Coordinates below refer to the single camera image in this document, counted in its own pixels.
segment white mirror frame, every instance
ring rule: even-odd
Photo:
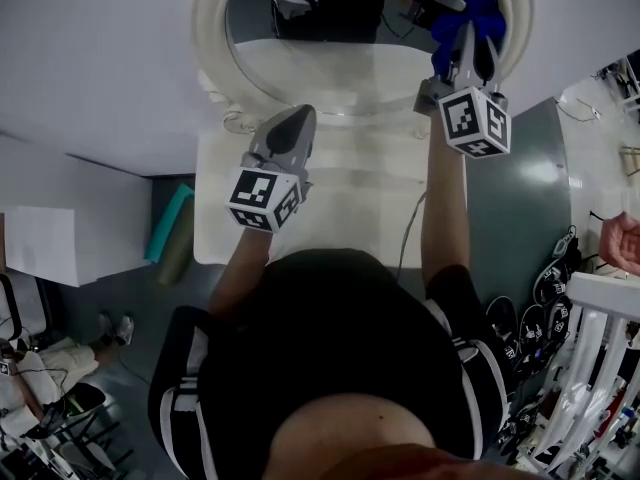
[[[503,78],[513,71],[526,50],[533,27],[533,0],[498,0],[507,22],[507,35],[500,53]],[[229,0],[195,0],[192,33],[200,66],[217,90],[256,117],[270,117],[288,108],[287,94],[262,80],[242,61],[231,37],[227,20]],[[319,111],[320,124],[349,126],[388,122],[390,114],[411,111],[413,98],[381,104],[376,115],[358,115],[349,108]]]

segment white table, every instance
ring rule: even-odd
[[[222,126],[200,139],[194,240],[199,263],[228,263],[239,240],[242,229],[224,202],[228,176],[250,140]],[[319,130],[307,163],[314,186],[289,226],[276,235],[272,260],[303,249],[350,247],[397,266],[409,218],[426,189],[427,159],[428,139]],[[420,266],[421,222],[418,214],[405,251],[408,268]]]

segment black cable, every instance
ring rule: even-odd
[[[396,36],[400,41],[404,41],[409,36],[409,34],[413,32],[413,29],[416,28],[415,25],[412,25],[411,28],[406,33],[404,33],[403,35],[400,35],[391,28],[391,25],[389,25],[389,22],[387,21],[387,17],[384,15],[384,13],[380,14],[380,17],[382,18],[382,21],[385,24],[385,26],[389,29],[389,32],[391,32],[394,36]]]
[[[407,246],[407,240],[409,239],[409,233],[411,233],[411,227],[413,226],[413,221],[416,218],[416,214],[418,213],[418,208],[420,208],[420,204],[427,198],[427,191],[425,190],[418,202],[416,203],[416,207],[413,209],[413,213],[411,214],[411,218],[409,219],[409,224],[407,224],[407,229],[405,229],[404,236],[402,237],[402,245],[400,246],[400,261],[398,262],[398,270],[396,271],[396,281],[400,279],[400,273],[402,272],[402,260],[404,259],[404,249]]]
[[[122,359],[122,356],[120,355],[120,352],[118,352],[118,361],[120,361],[120,364],[122,365],[122,367],[127,370],[127,372],[129,372],[129,375],[132,375],[133,377],[135,377],[138,380],[141,380],[142,382],[144,382],[147,386],[151,387],[151,382],[149,382],[147,379],[145,379],[142,375],[138,375],[136,372],[134,372],[133,370],[131,370],[126,363],[124,362],[124,360]]]
[[[578,119],[577,117],[572,116],[572,115],[571,115],[571,114],[569,114],[565,109],[563,109],[563,108],[560,106],[560,102],[559,102],[558,100],[553,100],[553,101],[555,101],[555,102],[556,102],[556,105],[558,106],[558,109],[560,109],[560,111],[561,111],[564,115],[566,115],[567,117],[570,117],[570,118],[571,118],[571,119],[573,119],[574,121],[578,121],[579,123],[588,123],[589,121],[597,121],[597,118],[595,118],[595,117],[592,117],[592,118],[590,118],[590,119]]]
[[[42,368],[41,370],[18,370],[16,375],[22,375],[23,373],[40,373],[40,372],[64,372],[64,378],[60,383],[60,391],[62,391],[61,398],[64,398],[66,393],[64,391],[63,385],[66,382],[67,377],[69,376],[69,370],[65,370],[64,368]]]
[[[604,222],[604,219],[602,217],[600,217],[600,215],[596,215],[593,212],[589,212],[589,216],[590,217],[595,217],[596,219],[598,219],[600,222]]]
[[[13,317],[12,317],[12,316],[10,316],[9,318],[5,318],[2,322],[0,322],[0,327],[2,327],[4,324],[6,324],[9,320],[13,320]],[[28,335],[29,335],[29,339],[31,340],[31,331],[30,331],[29,329],[27,329],[27,327],[26,327],[25,325],[23,325],[23,324],[21,324],[21,327],[22,327],[25,331],[27,331],[27,333],[28,333]]]

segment wire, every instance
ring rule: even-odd
[[[413,226],[413,221],[416,218],[416,214],[418,213],[418,208],[420,204],[427,198],[427,191],[425,190],[418,202],[416,203],[416,207],[413,209],[413,213],[411,214],[411,219],[409,220],[409,225],[404,232],[404,237],[402,237],[402,247],[400,247],[400,262],[398,263],[398,271],[396,272],[396,281],[400,279],[400,272],[402,271],[402,260],[404,259],[404,248],[407,246],[407,240],[409,239],[409,233],[411,232],[411,226]]]
[[[9,318],[5,318],[2,322],[0,322],[0,327],[2,327],[4,324],[6,324],[9,320],[13,320],[13,317],[12,317],[12,316],[10,316]],[[33,345],[33,338],[31,337],[31,336],[32,336],[32,335],[31,335],[31,331],[30,331],[29,329],[27,329],[27,327],[26,327],[25,325],[22,325],[22,324],[21,324],[21,327],[22,327],[25,331],[27,331],[27,334],[28,334],[28,336],[29,336],[29,346],[28,346],[27,348],[29,348],[29,349],[30,349],[30,348],[31,348],[31,345]]]
[[[387,17],[384,15],[384,13],[380,14],[380,17],[382,18],[382,21],[385,24],[385,26],[389,29],[389,32],[391,32],[394,36],[396,36],[400,41],[404,41],[409,36],[409,34],[411,34],[411,32],[413,32],[413,30],[416,28],[415,25],[412,25],[411,28],[405,34],[400,35],[391,28],[391,25],[389,25],[389,22],[387,21]]]
[[[131,370],[126,363],[124,362],[124,360],[122,359],[122,356],[120,355],[120,352],[118,352],[118,361],[120,361],[120,364],[122,365],[122,367],[127,370],[127,372],[129,372],[129,375],[132,375],[133,377],[135,377],[138,380],[141,380],[142,382],[144,382],[147,386],[151,387],[151,382],[149,382],[147,379],[145,379],[142,375],[138,375],[136,372],[134,372],[133,370]]]
[[[67,396],[67,392],[64,390],[64,383],[67,381],[67,377],[69,376],[69,370],[65,370],[64,368],[42,368],[40,370],[18,370],[18,373],[16,375],[22,376],[23,373],[39,373],[39,372],[64,372],[64,378],[60,383],[60,391],[62,392],[62,396],[60,397],[60,399],[64,403],[64,408],[62,411],[64,413],[64,411],[67,410],[67,401],[64,398],[65,396]]]
[[[558,100],[553,100],[553,101],[555,101],[555,102],[556,102],[556,105],[558,106],[558,109],[559,109],[559,110],[560,110],[564,115],[566,115],[567,117],[570,117],[570,118],[571,118],[571,119],[573,119],[574,121],[578,121],[579,123],[587,123],[587,122],[589,122],[589,121],[597,121],[597,120],[598,120],[598,119],[597,119],[597,118],[595,118],[595,117],[592,117],[592,118],[590,118],[590,119],[578,119],[577,117],[572,116],[571,114],[569,114],[569,112],[567,112],[565,109],[563,109],[563,108],[560,106],[560,102],[559,102]]]

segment black shirt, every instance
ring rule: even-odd
[[[290,20],[272,7],[273,27],[280,39],[373,43],[384,0],[319,0],[318,7]]]
[[[500,345],[468,271],[449,267],[428,288],[454,335]],[[261,478],[280,425],[311,400],[363,393],[396,402],[436,446],[472,457],[461,365],[450,336],[371,256],[314,250],[269,265],[235,326],[216,323],[198,394],[221,480]],[[497,432],[499,421],[492,432]]]

